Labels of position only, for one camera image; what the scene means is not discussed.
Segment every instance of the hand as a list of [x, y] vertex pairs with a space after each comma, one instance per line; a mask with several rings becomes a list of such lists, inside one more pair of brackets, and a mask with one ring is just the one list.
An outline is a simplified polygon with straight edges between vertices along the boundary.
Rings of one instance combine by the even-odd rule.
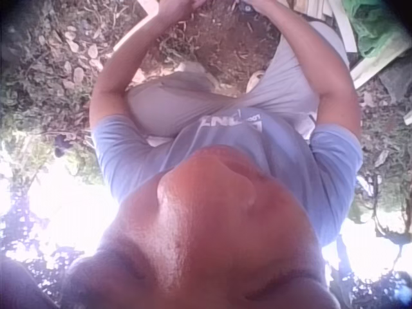
[[158, 17], [169, 25], [187, 19], [206, 0], [160, 0]]
[[259, 12], [262, 15], [266, 15], [270, 7], [273, 4], [281, 3], [282, 5], [289, 7], [287, 0], [243, 0], [247, 4], [253, 6], [255, 11]]

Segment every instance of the green cloth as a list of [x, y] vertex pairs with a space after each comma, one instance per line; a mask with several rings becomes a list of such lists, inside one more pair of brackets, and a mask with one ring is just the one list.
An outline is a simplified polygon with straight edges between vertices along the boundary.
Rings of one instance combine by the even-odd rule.
[[382, 0], [342, 0], [342, 3], [357, 33], [358, 48], [363, 57], [378, 55], [393, 32], [400, 29]]

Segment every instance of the nose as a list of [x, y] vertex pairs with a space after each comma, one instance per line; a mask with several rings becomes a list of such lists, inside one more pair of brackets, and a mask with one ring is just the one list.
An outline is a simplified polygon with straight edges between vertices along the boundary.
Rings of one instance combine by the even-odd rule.
[[252, 180], [237, 173], [220, 157], [193, 156], [167, 173], [158, 186], [159, 204], [197, 213], [218, 211], [239, 214], [256, 200]]
[[185, 269], [191, 276], [205, 265], [208, 271], [222, 269], [256, 199], [253, 183], [214, 156], [193, 156], [165, 174], [157, 195], [154, 246], [164, 257], [162, 273], [173, 274], [164, 278], [168, 287], [182, 282]]

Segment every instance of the man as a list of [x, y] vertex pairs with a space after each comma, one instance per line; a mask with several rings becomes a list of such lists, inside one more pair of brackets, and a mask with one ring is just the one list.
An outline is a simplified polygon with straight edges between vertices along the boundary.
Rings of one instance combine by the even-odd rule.
[[[215, 95], [183, 72], [125, 94], [148, 47], [204, 1], [161, 0], [98, 78], [91, 128], [120, 209], [98, 252], [72, 266], [63, 308], [339, 307], [320, 248], [339, 233], [362, 153], [333, 30], [249, 0], [283, 34], [250, 93]], [[171, 141], [151, 147], [153, 135]]]

